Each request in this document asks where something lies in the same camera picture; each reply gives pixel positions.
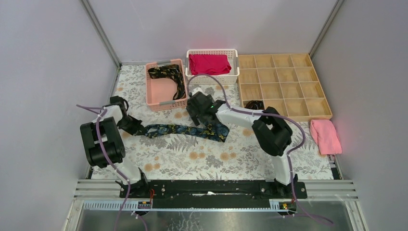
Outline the blue floral necktie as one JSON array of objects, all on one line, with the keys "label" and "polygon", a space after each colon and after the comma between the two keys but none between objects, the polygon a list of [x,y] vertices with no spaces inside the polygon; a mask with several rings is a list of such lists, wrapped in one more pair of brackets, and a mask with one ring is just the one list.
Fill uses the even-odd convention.
[{"label": "blue floral necktie", "polygon": [[178,134],[189,135],[207,140],[225,142],[230,129],[221,123],[208,123],[205,128],[189,127],[176,124],[153,124],[146,126],[144,134],[148,138],[156,138],[164,135]]}]

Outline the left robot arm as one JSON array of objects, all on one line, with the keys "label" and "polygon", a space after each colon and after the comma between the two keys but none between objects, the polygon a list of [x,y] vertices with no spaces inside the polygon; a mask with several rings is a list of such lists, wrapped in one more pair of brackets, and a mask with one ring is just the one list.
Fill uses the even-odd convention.
[{"label": "left robot arm", "polygon": [[141,121],[129,115],[129,104],[120,96],[113,96],[102,107],[77,107],[93,112],[96,119],[80,126],[87,161],[92,167],[107,168],[119,178],[124,190],[138,198],[149,193],[148,181],[139,167],[125,161],[126,150],[120,130],[132,135],[145,135],[147,129]]}]

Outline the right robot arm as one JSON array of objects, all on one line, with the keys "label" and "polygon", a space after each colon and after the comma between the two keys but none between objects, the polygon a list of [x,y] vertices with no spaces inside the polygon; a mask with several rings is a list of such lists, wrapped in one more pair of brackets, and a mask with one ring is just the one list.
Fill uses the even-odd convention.
[{"label": "right robot arm", "polygon": [[250,110],[247,108],[229,108],[226,101],[215,101],[211,95],[201,91],[189,93],[187,111],[195,125],[215,123],[217,125],[232,124],[251,129],[261,149],[271,156],[275,169],[276,192],[282,198],[288,198],[295,192],[292,183],[290,166],[285,149],[292,142],[293,134],[290,126],[278,115],[273,107],[266,110]]}]

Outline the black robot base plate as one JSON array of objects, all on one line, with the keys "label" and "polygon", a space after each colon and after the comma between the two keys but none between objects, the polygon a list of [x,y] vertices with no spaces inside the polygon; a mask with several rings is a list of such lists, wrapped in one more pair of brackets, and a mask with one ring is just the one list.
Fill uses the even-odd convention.
[{"label": "black robot base plate", "polygon": [[156,209],[262,209],[270,200],[291,203],[308,197],[303,182],[281,186],[274,180],[149,180],[137,183],[119,196],[147,199]]}]

